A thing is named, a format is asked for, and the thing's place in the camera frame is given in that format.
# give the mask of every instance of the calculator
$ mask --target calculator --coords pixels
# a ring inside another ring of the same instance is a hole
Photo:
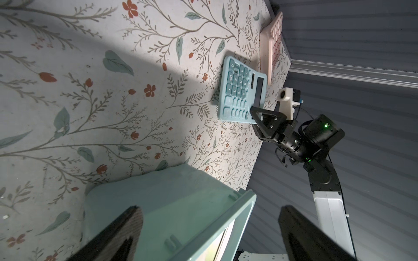
[[[224,59],[219,89],[218,119],[255,124],[252,106],[264,108],[267,75],[259,73],[232,56]]]

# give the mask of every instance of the floral wallpaper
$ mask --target floral wallpaper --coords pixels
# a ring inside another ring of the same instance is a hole
[[[1,0],[0,21],[2,260],[71,256],[104,182],[187,163],[246,187],[261,142],[217,119],[218,85],[226,55],[259,69],[263,0]]]

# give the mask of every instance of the calculator button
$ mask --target calculator button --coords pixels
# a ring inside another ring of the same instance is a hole
[[[234,74],[234,84],[238,84],[238,74]]]
[[[231,113],[231,110],[229,108],[224,108],[224,116],[229,117],[229,114]]]
[[[240,66],[240,75],[244,75],[244,69],[245,67],[243,65]]]
[[[239,64],[235,64],[235,68],[234,68],[234,73],[239,73],[240,71],[240,65]]]
[[[234,68],[235,68],[235,62],[232,59],[229,61],[229,68],[230,68],[230,70],[234,70]]]
[[[231,92],[232,92],[232,85],[227,84],[227,94],[231,94]]]
[[[226,96],[225,97],[225,105],[232,105],[232,97]]]
[[[233,79],[234,75],[232,74],[232,72],[228,72],[228,82],[232,82]]]

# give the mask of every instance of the teal plastic bin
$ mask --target teal plastic bin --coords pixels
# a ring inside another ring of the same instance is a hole
[[[187,164],[103,184],[86,196],[83,245],[137,205],[143,228],[134,260],[196,260],[235,220],[221,259],[231,261],[255,199]]]

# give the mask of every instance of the wall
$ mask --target wall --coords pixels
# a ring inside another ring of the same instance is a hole
[[[292,59],[418,72],[418,1],[270,1]]]
[[[418,89],[289,73],[285,87],[299,89],[303,107],[327,115],[345,132],[330,152],[344,192],[360,260],[418,259]],[[300,123],[310,117],[300,112]],[[285,253],[277,218],[295,206],[318,224],[302,165],[284,168],[264,142],[248,189],[257,202],[240,247]]]

